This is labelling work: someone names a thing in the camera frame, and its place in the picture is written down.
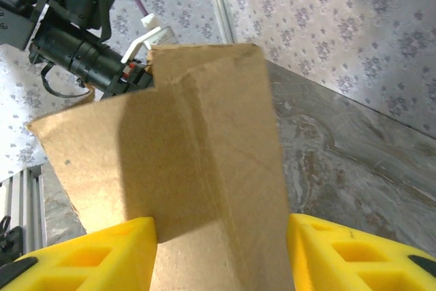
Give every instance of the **brown cardboard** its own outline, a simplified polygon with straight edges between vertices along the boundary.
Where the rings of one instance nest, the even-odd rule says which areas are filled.
[[[266,62],[252,44],[153,50],[156,89],[30,124],[88,232],[153,216],[151,290],[292,290]]]

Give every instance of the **gray marble surface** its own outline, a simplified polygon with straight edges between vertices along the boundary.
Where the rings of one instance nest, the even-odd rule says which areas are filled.
[[[436,255],[436,140],[269,65],[293,212]]]

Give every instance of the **floral wallpaper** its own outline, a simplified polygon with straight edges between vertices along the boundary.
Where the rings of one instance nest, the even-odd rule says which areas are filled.
[[[228,0],[238,41],[436,138],[435,0]]]
[[[170,25],[180,42],[221,42],[211,0],[143,0],[146,9]],[[133,0],[116,0],[111,11],[112,38],[108,42],[117,52],[143,34],[142,18]],[[48,94],[42,86],[41,65],[30,65],[28,52],[0,46],[0,181],[21,169],[46,161],[35,137],[25,123],[72,104]],[[75,78],[62,69],[48,75],[50,85],[63,93],[82,93]]]

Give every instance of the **black camera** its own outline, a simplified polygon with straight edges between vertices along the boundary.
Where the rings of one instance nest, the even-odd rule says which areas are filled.
[[[0,44],[25,50],[46,5],[47,12],[29,46],[33,64],[46,63],[42,82],[54,65],[104,92],[103,97],[145,89],[153,84],[146,65],[121,63],[122,56],[104,44],[112,34],[109,11],[115,0],[0,0]],[[97,37],[89,29],[101,29]]]

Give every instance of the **cardboard flap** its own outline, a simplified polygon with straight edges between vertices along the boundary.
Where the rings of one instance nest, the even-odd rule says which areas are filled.
[[[262,51],[159,47],[153,73],[154,90],[30,126],[84,227],[153,216],[161,244],[152,290],[292,290]]]

